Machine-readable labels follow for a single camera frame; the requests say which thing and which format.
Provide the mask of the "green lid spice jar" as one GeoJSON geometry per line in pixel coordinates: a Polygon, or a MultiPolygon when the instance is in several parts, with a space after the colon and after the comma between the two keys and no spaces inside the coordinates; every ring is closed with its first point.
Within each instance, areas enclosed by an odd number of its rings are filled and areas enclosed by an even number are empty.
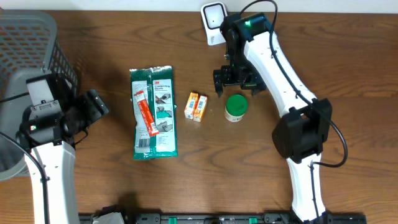
{"type": "Polygon", "coordinates": [[[230,122],[239,122],[248,110],[248,101],[242,95],[231,95],[225,106],[224,116],[230,122]]]}

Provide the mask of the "orange small box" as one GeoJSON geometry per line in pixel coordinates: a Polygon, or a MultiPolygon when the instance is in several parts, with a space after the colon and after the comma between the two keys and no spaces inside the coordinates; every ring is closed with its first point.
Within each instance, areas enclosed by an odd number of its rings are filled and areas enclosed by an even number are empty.
{"type": "Polygon", "coordinates": [[[184,109],[184,114],[186,118],[193,119],[193,115],[196,110],[198,100],[199,100],[199,94],[191,92],[188,97],[186,107],[184,109]]]}
{"type": "Polygon", "coordinates": [[[204,95],[199,97],[198,103],[197,103],[197,107],[195,109],[195,112],[193,114],[193,120],[197,121],[197,122],[201,122],[206,110],[206,106],[207,106],[207,101],[208,98],[204,95]]]}

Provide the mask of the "green white snack bag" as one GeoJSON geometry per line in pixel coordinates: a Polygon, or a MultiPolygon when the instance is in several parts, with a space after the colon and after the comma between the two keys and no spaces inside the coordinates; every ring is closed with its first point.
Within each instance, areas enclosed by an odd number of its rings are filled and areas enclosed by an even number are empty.
{"type": "Polygon", "coordinates": [[[130,79],[136,120],[133,159],[177,157],[172,67],[131,69],[130,79]]]}

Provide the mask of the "red white snack stick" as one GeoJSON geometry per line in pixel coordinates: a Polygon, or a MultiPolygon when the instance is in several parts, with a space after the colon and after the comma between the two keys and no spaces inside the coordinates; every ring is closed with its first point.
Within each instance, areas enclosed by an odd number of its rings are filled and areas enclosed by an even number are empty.
{"type": "Polygon", "coordinates": [[[139,90],[134,94],[134,98],[137,102],[137,105],[139,107],[139,110],[141,112],[142,118],[144,120],[144,124],[147,128],[148,134],[150,137],[156,136],[159,134],[159,130],[157,129],[157,126],[155,124],[155,120],[152,116],[152,113],[150,111],[148,102],[145,98],[145,93],[143,90],[139,90]]]}

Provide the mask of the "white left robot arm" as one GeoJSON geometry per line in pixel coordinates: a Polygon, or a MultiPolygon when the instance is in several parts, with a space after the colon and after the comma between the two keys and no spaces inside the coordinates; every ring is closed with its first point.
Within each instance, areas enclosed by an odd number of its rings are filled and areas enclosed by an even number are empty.
{"type": "Polygon", "coordinates": [[[17,133],[24,148],[36,223],[79,223],[75,135],[109,113],[95,90],[78,96],[72,81],[50,73],[26,81],[31,98],[17,133]]]}

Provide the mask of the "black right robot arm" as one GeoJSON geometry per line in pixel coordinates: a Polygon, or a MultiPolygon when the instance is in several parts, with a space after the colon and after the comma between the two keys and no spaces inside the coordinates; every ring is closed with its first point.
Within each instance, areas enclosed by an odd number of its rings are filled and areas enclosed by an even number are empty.
{"type": "Polygon", "coordinates": [[[310,165],[321,159],[323,143],[328,138],[331,104],[327,99],[317,99],[299,79],[263,13],[228,15],[220,32],[226,41],[229,65],[213,72],[215,91],[222,95],[230,85],[253,94],[269,90],[280,116],[272,140],[288,163],[293,215],[299,223],[313,223],[326,209],[319,169],[310,165]]]}

